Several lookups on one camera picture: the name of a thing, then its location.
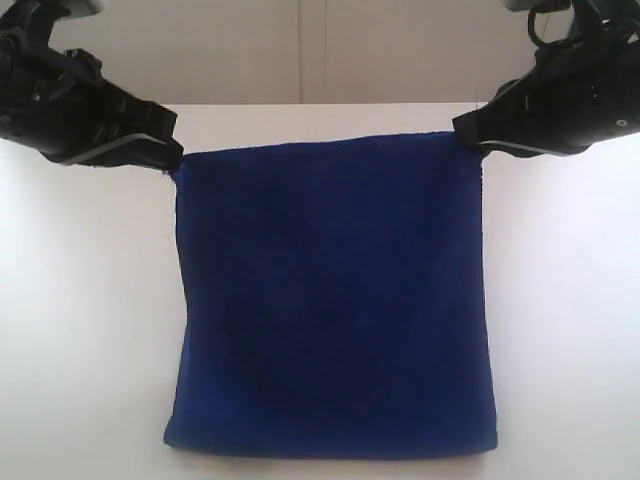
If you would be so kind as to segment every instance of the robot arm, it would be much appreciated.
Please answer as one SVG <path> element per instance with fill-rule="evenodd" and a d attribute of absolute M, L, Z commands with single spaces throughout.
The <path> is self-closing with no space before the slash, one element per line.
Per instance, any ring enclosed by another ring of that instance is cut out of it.
<path fill-rule="evenodd" d="M 104 79 L 90 53 L 49 48 L 58 20 L 106 3 L 17 0 L 0 18 L 0 137 L 60 164 L 174 170 L 183 153 L 175 113 Z"/>
<path fill-rule="evenodd" d="M 485 107 L 454 119 L 460 141 L 518 157 L 572 155 L 592 144 L 640 132 L 640 1 L 503 0 L 533 7 L 529 36 L 536 65 L 498 90 Z M 573 5 L 569 36 L 545 43 L 539 13 Z"/>

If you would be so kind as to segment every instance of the white tabletop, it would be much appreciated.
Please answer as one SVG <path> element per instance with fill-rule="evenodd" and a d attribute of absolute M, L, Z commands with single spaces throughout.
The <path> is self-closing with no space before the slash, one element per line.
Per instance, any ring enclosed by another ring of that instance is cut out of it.
<path fill-rule="evenodd" d="M 177 135 L 196 151 L 442 130 L 472 107 L 180 107 Z M 500 446 L 359 463 L 165 447 L 185 321 L 170 179 L 0 144 L 0 478 L 640 478 L 638 151 L 485 161 Z"/>

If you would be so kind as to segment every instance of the blue towel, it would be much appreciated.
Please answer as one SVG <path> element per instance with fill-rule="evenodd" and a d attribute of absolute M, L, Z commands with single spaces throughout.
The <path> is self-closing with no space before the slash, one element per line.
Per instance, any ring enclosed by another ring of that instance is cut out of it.
<path fill-rule="evenodd" d="M 482 156 L 452 133 L 185 157 L 165 442 L 401 460 L 496 447 Z"/>

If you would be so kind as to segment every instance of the black cable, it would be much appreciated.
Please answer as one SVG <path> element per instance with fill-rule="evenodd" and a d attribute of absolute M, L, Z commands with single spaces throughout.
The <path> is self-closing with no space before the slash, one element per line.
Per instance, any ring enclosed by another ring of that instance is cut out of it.
<path fill-rule="evenodd" d="M 529 38 L 533 44 L 538 48 L 549 48 L 553 43 L 547 43 L 540 38 L 538 32 L 536 32 L 536 19 L 538 15 L 542 13 L 540 5 L 536 5 L 529 10 L 529 17 L 527 19 L 527 30 L 529 31 Z"/>

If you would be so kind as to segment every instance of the microfiber cloth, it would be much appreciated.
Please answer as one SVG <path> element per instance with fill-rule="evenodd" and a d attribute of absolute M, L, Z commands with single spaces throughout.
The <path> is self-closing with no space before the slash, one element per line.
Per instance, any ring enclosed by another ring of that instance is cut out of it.
<path fill-rule="evenodd" d="M 292 459 L 495 448 L 481 163 L 452 133 L 186 156 L 165 442 Z"/>

